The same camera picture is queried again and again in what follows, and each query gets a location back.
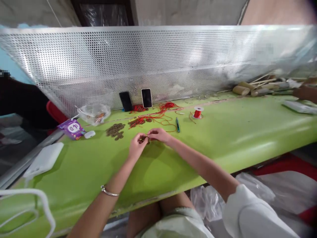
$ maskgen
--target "metal mesh screen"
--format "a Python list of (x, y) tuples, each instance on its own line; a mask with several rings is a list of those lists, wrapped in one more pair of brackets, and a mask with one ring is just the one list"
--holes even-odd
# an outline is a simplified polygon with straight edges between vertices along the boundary
[(119, 92), (142, 103), (219, 91), (277, 67), (306, 63), (312, 26), (158, 26), (0, 29), (0, 46), (67, 116)]

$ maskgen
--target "sleeve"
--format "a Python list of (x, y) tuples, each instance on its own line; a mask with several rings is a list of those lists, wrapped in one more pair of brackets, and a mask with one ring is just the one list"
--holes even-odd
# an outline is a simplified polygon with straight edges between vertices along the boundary
[(257, 198), (243, 184), (229, 196), (223, 211), (223, 221), (233, 238), (299, 238), (268, 203)]

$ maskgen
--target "green table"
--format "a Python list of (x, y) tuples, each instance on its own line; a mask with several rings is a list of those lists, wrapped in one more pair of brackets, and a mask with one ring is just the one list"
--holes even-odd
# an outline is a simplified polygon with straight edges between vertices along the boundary
[[(184, 107), (182, 112), (185, 115), (177, 115), (174, 111), (166, 115), (173, 118), (173, 123), (176, 116), (179, 119), (181, 132), (172, 132), (173, 136), (232, 173), (317, 141), (317, 117), (282, 106), (286, 99), (294, 100), (289, 96), (241, 98), (225, 93), (204, 100), (177, 100), (175, 103)], [(204, 118), (194, 124), (189, 119), (189, 113), (198, 104), (205, 109)], [(156, 111), (150, 109), (137, 115)], [(55, 232), (66, 233), (67, 228), (75, 224), (100, 192), (100, 186), (123, 164), (130, 140), (137, 132), (147, 133), (154, 127), (163, 127), (167, 131), (175, 129), (155, 122), (129, 129), (126, 118), (130, 116), (126, 112), (114, 111), (107, 119), (108, 123), (98, 127), (85, 126), (87, 123), (79, 120), (86, 131), (94, 130), (96, 135), (79, 141), (63, 138), (65, 146), (52, 170), (36, 176), (29, 183), (29, 187), (41, 189), (47, 194), (56, 220)], [(124, 138), (115, 141), (106, 136), (105, 130), (119, 122), (126, 124)], [(204, 182), (173, 150), (153, 141), (146, 146), (133, 169), (113, 216)], [(21, 179), (14, 188), (22, 188), (23, 185)], [(34, 206), (39, 209), (41, 217), (8, 237), (45, 237), (49, 224), (40, 200), (32, 195), (15, 195), (0, 201), (0, 223)], [(30, 214), (21, 216), (2, 228), (1, 232), (14, 229), (30, 218)]]

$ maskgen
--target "phone screen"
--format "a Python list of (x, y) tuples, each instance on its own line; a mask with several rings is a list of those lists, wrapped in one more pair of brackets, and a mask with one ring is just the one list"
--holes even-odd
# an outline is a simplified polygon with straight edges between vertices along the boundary
[(132, 102), (131, 102), (131, 98), (130, 98), (129, 92), (119, 93), (119, 96), (120, 96), (124, 111), (132, 111), (133, 110), (133, 106), (132, 106)]
[(142, 93), (143, 107), (144, 108), (152, 107), (151, 89), (142, 89), (141, 93)]

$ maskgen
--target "bangle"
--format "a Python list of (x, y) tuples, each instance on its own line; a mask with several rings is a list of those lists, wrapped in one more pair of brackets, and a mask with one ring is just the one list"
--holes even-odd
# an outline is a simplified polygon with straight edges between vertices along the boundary
[(101, 191), (103, 191), (105, 194), (107, 194), (107, 195), (109, 195), (109, 196), (111, 196), (111, 197), (117, 197), (117, 196), (120, 195), (120, 194), (115, 194), (115, 193), (110, 193), (110, 192), (108, 192), (108, 191), (106, 190), (106, 188), (105, 188), (104, 185), (101, 186)]

